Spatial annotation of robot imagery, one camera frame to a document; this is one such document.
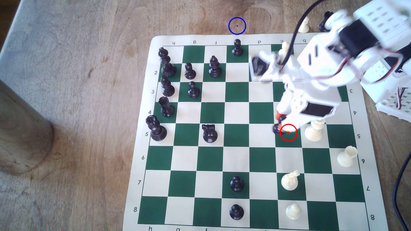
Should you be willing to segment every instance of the wood grain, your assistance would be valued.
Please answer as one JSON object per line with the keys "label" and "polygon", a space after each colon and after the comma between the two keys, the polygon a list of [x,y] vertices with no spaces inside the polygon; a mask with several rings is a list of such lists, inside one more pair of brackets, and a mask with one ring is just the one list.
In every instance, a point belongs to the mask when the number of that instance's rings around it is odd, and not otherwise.
{"label": "wood grain", "polygon": [[[0,55],[0,79],[54,126],[44,163],[0,173],[1,230],[121,230],[145,66],[156,35],[291,33],[314,0],[24,0]],[[368,0],[326,1],[310,13],[349,12]],[[396,175],[411,150],[411,125],[375,110],[366,96],[390,230]],[[398,191],[411,224],[410,170]]]}

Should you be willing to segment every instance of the chess piece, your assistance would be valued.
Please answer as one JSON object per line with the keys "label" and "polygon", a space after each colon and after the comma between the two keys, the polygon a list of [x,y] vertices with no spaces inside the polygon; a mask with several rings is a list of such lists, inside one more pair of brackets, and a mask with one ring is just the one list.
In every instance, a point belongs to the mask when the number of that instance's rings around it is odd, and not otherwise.
{"label": "chess piece", "polygon": [[300,217],[301,209],[298,204],[292,204],[285,209],[285,214],[291,220],[296,220]]}
{"label": "chess piece", "polygon": [[167,136],[167,129],[160,125],[155,115],[149,115],[145,119],[145,123],[151,130],[151,138],[155,141],[162,141]]}
{"label": "chess piece", "polygon": [[343,167],[351,167],[354,163],[354,158],[357,157],[357,148],[348,146],[343,152],[340,152],[337,156],[338,163]]}
{"label": "chess piece", "polygon": [[207,143],[213,143],[214,141],[217,140],[217,132],[215,131],[215,125],[202,125],[201,128],[203,129],[203,139]]}
{"label": "chess piece", "polygon": [[167,78],[172,77],[177,69],[173,64],[170,63],[169,52],[163,47],[160,47],[158,56],[160,56],[160,62],[163,64],[163,67],[161,68],[161,74]]}
{"label": "chess piece", "polygon": [[234,40],[234,48],[231,52],[235,56],[240,56],[244,52],[244,50],[241,48],[241,41],[239,39]]}
{"label": "chess piece", "polygon": [[193,66],[189,62],[185,64],[184,76],[186,79],[194,79],[196,77],[196,71],[193,70]]}
{"label": "chess piece", "polygon": [[285,188],[288,191],[296,189],[298,186],[297,176],[299,175],[300,173],[298,172],[298,170],[295,170],[292,173],[285,174],[281,178],[281,185],[283,186],[283,188]]}
{"label": "chess piece", "polygon": [[165,117],[170,117],[174,114],[174,107],[170,104],[169,99],[165,96],[160,97],[158,103],[161,106],[161,114]]}
{"label": "chess piece", "polygon": [[234,220],[240,220],[244,216],[244,209],[238,204],[230,208],[230,217]]}

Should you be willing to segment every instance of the black chess piece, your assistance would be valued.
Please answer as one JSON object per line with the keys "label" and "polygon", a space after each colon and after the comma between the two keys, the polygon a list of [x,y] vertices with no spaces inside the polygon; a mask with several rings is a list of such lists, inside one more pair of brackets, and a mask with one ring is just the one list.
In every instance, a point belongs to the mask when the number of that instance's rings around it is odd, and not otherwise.
{"label": "black chess piece", "polygon": [[165,96],[161,96],[158,100],[161,106],[161,114],[165,117],[170,117],[174,114],[174,107],[170,104],[169,99]]}
{"label": "black chess piece", "polygon": [[176,73],[177,69],[170,63],[169,52],[163,47],[160,47],[158,56],[160,56],[160,62],[163,64],[161,74],[167,78],[172,77]]}
{"label": "black chess piece", "polygon": [[213,55],[211,56],[210,59],[210,69],[208,70],[208,73],[210,74],[211,77],[217,78],[221,75],[221,67],[220,63],[218,62],[217,58]]}
{"label": "black chess piece", "polygon": [[240,56],[244,52],[244,50],[241,48],[241,41],[239,39],[234,40],[234,48],[231,52],[235,56]]}
{"label": "black chess piece", "polygon": [[196,82],[191,81],[188,83],[188,87],[190,88],[188,90],[188,95],[191,98],[197,98],[200,95],[200,89],[197,88]]}
{"label": "black chess piece", "polygon": [[233,191],[239,192],[244,188],[244,181],[240,176],[235,175],[230,182],[230,187]]}
{"label": "black chess piece", "polygon": [[204,133],[203,133],[203,139],[207,142],[207,143],[213,143],[214,141],[217,140],[217,132],[215,131],[215,125],[214,124],[210,124],[210,125],[205,125],[203,124],[201,126],[201,128],[203,129]]}
{"label": "black chess piece", "polygon": [[151,138],[155,141],[162,141],[167,136],[167,129],[160,125],[155,115],[149,115],[145,119],[145,123],[151,130]]}
{"label": "black chess piece", "polygon": [[244,216],[244,209],[238,204],[230,208],[230,217],[234,220],[240,220]]}
{"label": "black chess piece", "polygon": [[193,66],[189,62],[185,64],[184,76],[186,79],[194,79],[196,77],[196,71],[193,70]]}
{"label": "black chess piece", "polygon": [[167,77],[162,76],[161,77],[161,87],[162,89],[162,93],[164,96],[170,97],[174,94],[175,89],[173,87],[173,85],[171,85],[170,80]]}

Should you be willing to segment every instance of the white pawn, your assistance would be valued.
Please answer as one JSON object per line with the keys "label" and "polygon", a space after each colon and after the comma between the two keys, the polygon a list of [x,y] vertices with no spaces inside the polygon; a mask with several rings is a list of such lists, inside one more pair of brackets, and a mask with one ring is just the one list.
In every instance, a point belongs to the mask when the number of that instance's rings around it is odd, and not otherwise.
{"label": "white pawn", "polygon": [[298,172],[298,170],[295,170],[292,173],[285,174],[281,178],[281,185],[283,186],[283,188],[285,188],[288,191],[296,189],[296,187],[298,186],[297,176],[299,175],[300,173]]}
{"label": "white pawn", "polygon": [[343,152],[337,156],[338,163],[343,167],[350,167],[354,163],[354,158],[357,157],[357,149],[353,146],[348,146]]}
{"label": "white pawn", "polygon": [[292,204],[285,209],[285,214],[291,220],[296,220],[300,217],[301,209],[298,204]]}
{"label": "white pawn", "polygon": [[305,17],[305,19],[302,21],[302,24],[300,26],[300,28],[298,29],[298,32],[300,33],[307,33],[309,30],[309,26],[308,26],[308,17]]}
{"label": "white pawn", "polygon": [[326,121],[324,119],[312,120],[311,125],[308,126],[304,132],[304,135],[307,138],[307,140],[312,142],[317,142],[321,140],[321,138],[323,137],[321,129],[324,127],[325,123]]}

